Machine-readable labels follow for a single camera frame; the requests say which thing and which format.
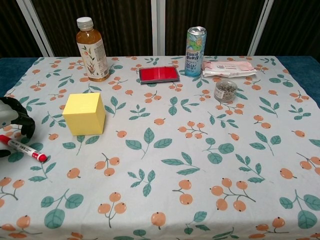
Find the sticky note pad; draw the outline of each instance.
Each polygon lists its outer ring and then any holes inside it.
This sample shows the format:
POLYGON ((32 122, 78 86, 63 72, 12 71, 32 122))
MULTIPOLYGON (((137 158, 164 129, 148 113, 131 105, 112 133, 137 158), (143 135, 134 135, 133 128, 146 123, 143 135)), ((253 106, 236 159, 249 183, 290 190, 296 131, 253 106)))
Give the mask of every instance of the sticky note pad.
POLYGON ((100 93, 70 94, 62 115, 74 136, 104 131, 106 112, 100 93))

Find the aluminum can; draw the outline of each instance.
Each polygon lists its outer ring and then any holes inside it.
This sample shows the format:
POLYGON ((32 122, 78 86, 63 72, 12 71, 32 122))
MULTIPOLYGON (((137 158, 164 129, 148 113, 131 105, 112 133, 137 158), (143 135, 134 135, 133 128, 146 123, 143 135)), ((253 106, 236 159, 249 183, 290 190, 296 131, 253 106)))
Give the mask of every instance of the aluminum can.
POLYGON ((184 74, 197 77, 201 74, 207 31, 202 26, 190 27, 186 35, 184 74))

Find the clear container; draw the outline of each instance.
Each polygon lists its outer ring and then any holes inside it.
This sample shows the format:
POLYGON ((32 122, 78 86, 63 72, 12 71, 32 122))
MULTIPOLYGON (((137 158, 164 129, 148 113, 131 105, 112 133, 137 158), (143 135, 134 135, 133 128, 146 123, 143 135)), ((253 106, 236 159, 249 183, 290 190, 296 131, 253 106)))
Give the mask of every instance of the clear container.
POLYGON ((231 102, 236 97, 237 88, 237 84, 233 81, 223 79, 215 85, 214 98, 222 103, 231 102))
POLYGON ((91 81, 102 82, 110 74, 101 34, 94 29, 94 23, 90 17, 80 17, 76 22, 80 31, 75 38, 87 76, 91 81))

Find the dark curtain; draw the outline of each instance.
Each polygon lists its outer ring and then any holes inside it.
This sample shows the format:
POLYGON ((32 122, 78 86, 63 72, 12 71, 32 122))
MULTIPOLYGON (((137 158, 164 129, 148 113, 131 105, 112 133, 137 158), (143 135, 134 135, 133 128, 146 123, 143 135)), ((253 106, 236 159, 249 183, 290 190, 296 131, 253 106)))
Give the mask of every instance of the dark curtain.
POLYGON ((0 58, 42 57, 17 1, 0 4, 0 58))
POLYGON ((206 28, 205 55, 247 55, 264 0, 166 0, 165 54, 186 53, 187 30, 206 28))
POLYGON ((152 55, 150 0, 32 0, 55 56, 80 56, 77 18, 91 17, 107 56, 152 55))
POLYGON ((275 0, 255 54, 308 55, 320 62, 320 1, 275 0))

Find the marker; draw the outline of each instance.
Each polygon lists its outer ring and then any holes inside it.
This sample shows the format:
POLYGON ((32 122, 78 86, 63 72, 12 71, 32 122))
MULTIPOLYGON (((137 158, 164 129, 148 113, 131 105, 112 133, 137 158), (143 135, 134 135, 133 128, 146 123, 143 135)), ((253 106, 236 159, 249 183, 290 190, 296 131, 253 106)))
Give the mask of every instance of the marker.
POLYGON ((27 154, 28 156, 37 159, 39 162, 43 163, 47 160, 47 156, 25 144, 22 144, 21 142, 18 142, 16 140, 11 139, 8 136, 0 135, 0 142, 3 144, 6 144, 10 147, 13 147, 14 149, 17 149, 18 151, 27 154))

